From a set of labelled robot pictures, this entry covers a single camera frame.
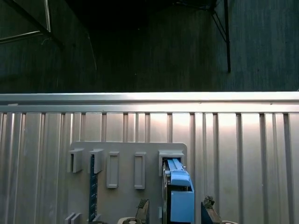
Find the metal panel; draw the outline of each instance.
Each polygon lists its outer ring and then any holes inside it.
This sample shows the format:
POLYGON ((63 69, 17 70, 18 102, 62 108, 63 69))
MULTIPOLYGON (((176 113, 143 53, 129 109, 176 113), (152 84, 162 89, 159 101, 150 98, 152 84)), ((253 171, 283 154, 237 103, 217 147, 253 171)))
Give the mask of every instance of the metal panel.
POLYGON ((0 95, 0 104, 0 223, 69 216, 67 152, 78 140, 185 143, 197 224, 207 194, 224 219, 299 222, 298 92, 0 95))

